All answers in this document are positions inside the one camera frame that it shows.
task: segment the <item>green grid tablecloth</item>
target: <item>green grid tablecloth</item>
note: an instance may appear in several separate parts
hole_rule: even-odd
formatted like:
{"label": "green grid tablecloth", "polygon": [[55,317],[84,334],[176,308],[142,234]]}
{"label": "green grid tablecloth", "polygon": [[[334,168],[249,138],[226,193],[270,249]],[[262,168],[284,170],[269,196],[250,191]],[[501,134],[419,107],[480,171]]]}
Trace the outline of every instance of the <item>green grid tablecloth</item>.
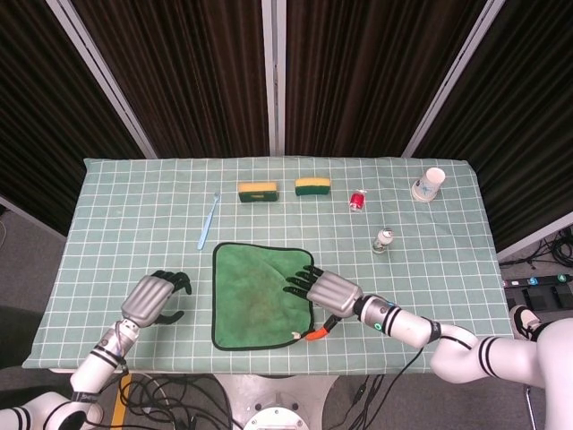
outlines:
{"label": "green grid tablecloth", "polygon": [[[86,160],[88,172],[30,358],[25,367],[73,369],[144,275],[184,271],[193,294],[173,296],[172,326],[141,331],[127,356],[131,369],[250,374],[391,373],[415,353],[349,319],[325,339],[288,348],[226,352],[213,347],[211,263],[217,243],[301,247],[316,264],[404,309],[477,335],[510,335],[492,236],[474,171],[439,159],[163,159]],[[425,168],[445,170],[437,199],[414,202],[412,183]],[[300,176],[328,176],[328,196],[295,195]],[[239,181],[277,181],[273,203],[240,203]],[[350,194],[367,190],[365,210]],[[213,194],[221,201],[208,241],[197,241]],[[371,241],[383,227],[396,239],[381,255]],[[325,313],[315,307],[318,324]],[[411,372],[429,371],[435,343]]]}

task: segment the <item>blue toothbrush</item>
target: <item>blue toothbrush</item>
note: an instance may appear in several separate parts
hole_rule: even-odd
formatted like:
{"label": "blue toothbrush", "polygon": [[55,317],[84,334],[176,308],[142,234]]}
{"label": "blue toothbrush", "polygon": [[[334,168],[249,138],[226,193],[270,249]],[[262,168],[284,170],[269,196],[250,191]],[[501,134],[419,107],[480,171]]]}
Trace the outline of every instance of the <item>blue toothbrush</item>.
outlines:
{"label": "blue toothbrush", "polygon": [[217,207],[217,202],[220,199],[221,194],[215,193],[213,195],[213,206],[207,215],[207,219],[205,219],[205,224],[203,225],[203,231],[201,232],[201,237],[199,238],[199,242],[197,243],[197,249],[201,250],[205,246],[205,241],[207,240],[207,234],[209,233],[209,227],[211,225],[211,220],[213,219],[213,213],[215,212],[215,208]]}

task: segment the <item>white plastic cap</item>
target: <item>white plastic cap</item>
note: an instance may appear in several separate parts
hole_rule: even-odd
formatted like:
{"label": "white plastic cap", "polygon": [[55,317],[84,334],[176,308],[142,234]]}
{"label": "white plastic cap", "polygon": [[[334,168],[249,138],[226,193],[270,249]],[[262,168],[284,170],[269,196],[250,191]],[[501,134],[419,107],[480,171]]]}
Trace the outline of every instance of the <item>white plastic cap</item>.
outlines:
{"label": "white plastic cap", "polygon": [[394,232],[389,228],[384,228],[378,232],[378,240],[383,245],[389,245],[394,240]]}

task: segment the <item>red can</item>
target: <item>red can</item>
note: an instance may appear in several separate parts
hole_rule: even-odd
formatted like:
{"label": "red can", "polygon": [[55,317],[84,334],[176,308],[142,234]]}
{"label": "red can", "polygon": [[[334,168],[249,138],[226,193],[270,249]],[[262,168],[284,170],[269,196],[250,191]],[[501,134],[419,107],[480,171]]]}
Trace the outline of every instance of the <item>red can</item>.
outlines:
{"label": "red can", "polygon": [[350,210],[351,211],[361,211],[364,207],[364,203],[366,201],[366,192],[365,190],[357,190],[350,196]]}

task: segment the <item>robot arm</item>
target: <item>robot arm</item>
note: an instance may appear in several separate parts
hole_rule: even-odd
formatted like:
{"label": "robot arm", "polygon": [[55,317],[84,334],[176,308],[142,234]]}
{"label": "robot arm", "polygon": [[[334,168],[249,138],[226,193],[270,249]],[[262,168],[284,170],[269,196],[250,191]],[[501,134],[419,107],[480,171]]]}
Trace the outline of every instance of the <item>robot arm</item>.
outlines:
{"label": "robot arm", "polygon": [[153,323],[174,323],[183,316],[161,314],[173,293],[184,288],[191,294],[189,278],[184,273],[157,271],[145,276],[122,305],[123,320],[110,327],[73,373],[71,399],[49,392],[21,408],[0,410],[0,423],[8,430],[77,430],[84,423],[99,392],[139,336],[140,328]]}
{"label": "robot arm", "polygon": [[306,298],[331,312],[325,327],[307,336],[315,340],[353,315],[376,331],[398,339],[414,348],[438,341],[431,367],[441,379],[467,383],[486,376],[544,387],[533,342],[505,338],[478,339],[472,332],[454,325],[440,324],[414,315],[383,297],[364,295],[356,284],[337,274],[305,266],[296,278],[287,281],[295,287],[286,292]]}

